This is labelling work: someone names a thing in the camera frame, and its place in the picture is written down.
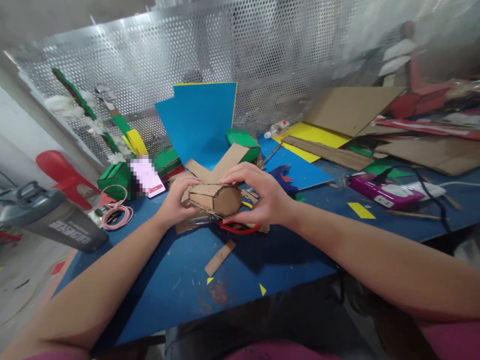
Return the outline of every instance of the gray bottle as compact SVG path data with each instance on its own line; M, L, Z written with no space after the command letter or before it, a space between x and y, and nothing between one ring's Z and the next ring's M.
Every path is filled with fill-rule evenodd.
M108 239L108 234L57 189L45 190L36 181L0 193L5 208L0 222L93 253Z

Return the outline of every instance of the forearm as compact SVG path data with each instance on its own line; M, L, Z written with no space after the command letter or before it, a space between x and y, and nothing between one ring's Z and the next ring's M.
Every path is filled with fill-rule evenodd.
M297 202L285 224L414 316L480 318L480 271L399 235Z
M89 351L168 228L151 218L82 272L32 319L15 341L24 352L15 358L31 355L29 344L36 352L39 343ZM17 355L19 349L11 348Z

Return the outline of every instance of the perforated metal sheet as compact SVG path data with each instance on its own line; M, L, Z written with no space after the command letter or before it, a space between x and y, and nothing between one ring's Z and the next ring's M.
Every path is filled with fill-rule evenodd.
M82 90L108 84L153 153L170 143L154 104L174 95L173 84L238 82L234 126L260 134L273 122L297 121L320 87L371 85L382 49L400 40L395 11L417 6L411 11L417 14L417 2L203 0L55 35L8 54L45 97L68 95L52 67ZM383 12L373 16L372 9ZM377 25L377 34L375 24L386 15L394 20ZM369 32L377 36L373 45L365 40ZM120 135L105 108L94 111ZM110 150L102 139L83 121L69 124L107 165Z

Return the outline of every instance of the blue cardboard sheet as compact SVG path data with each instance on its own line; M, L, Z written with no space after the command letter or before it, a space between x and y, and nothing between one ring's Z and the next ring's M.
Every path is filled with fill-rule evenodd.
M271 138L265 139L263 136L258 137L258 143L261 146L261 155L264 159L273 153L279 145L275 140ZM333 177L329 174L283 146L266 162L265 171L269 173L275 168L287 164L290 164L290 167L286 177L292 178L293 180L290 183L299 190L311 188L312 186L333 180Z
M212 170L230 144L236 82L183 84L173 87L175 97L155 104L180 160L194 159Z

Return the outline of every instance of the power strip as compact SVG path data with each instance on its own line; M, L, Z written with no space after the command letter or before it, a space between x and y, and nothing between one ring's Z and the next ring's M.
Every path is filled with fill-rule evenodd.
M447 190L445 190L443 187L431 184L429 182L424 182L424 184L425 184L425 187L428 190L428 192L434 198L438 198L438 197L447 193ZM425 190L422 187L422 184L420 183L420 181L412 182L412 183L409 183L409 184L406 184L406 185L403 185L403 186L406 187L406 188L418 191L419 193L422 193L424 196L423 196L422 199L420 199L420 201L430 199L429 196L427 195L427 193L425 193Z

